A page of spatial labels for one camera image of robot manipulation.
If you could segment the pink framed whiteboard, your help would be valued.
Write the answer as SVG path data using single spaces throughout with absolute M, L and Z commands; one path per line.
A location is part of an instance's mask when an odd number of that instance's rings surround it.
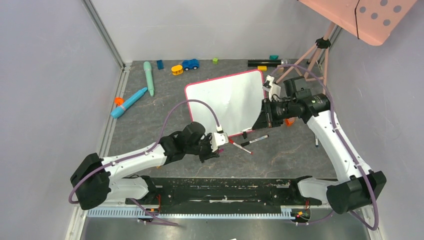
M 263 83 L 262 72 L 250 70 L 190 83 L 184 93 L 188 100 L 208 104 L 224 132 L 234 137 L 251 128 L 259 117 L 265 98 Z

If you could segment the blue whiteboard marker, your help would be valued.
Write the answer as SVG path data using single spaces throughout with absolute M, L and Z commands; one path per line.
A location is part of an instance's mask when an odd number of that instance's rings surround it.
M 315 146 L 318 148 L 319 147 L 319 139 L 316 135 L 314 135 L 314 142 L 315 142 Z

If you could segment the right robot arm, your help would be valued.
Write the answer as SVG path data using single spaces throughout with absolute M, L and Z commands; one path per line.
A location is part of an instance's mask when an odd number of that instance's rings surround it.
M 323 93 L 313 95 L 302 76 L 285 80 L 284 87 L 287 96 L 281 97 L 275 78 L 266 77 L 262 88 L 268 98 L 262 100 L 252 129 L 276 128 L 287 119 L 301 119 L 324 148 L 337 177 L 336 181 L 312 176 L 297 178 L 288 191 L 289 199 L 295 204 L 316 199 L 328 203 L 337 214 L 375 205 L 387 178 L 382 171 L 373 171 L 347 139 L 330 97 Z

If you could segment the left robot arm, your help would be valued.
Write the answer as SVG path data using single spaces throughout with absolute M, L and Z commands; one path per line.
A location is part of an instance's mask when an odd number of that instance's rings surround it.
M 186 155 L 198 156 L 201 162 L 217 158 L 220 147 L 229 142 L 221 126 L 206 133 L 199 122 L 191 122 L 183 130 L 162 136 L 147 147 L 116 156 L 87 155 L 70 177 L 71 204 L 91 210 L 107 201 L 123 199 L 153 203 L 157 190 L 148 176 L 131 178 L 145 169 L 161 167 L 182 160 Z

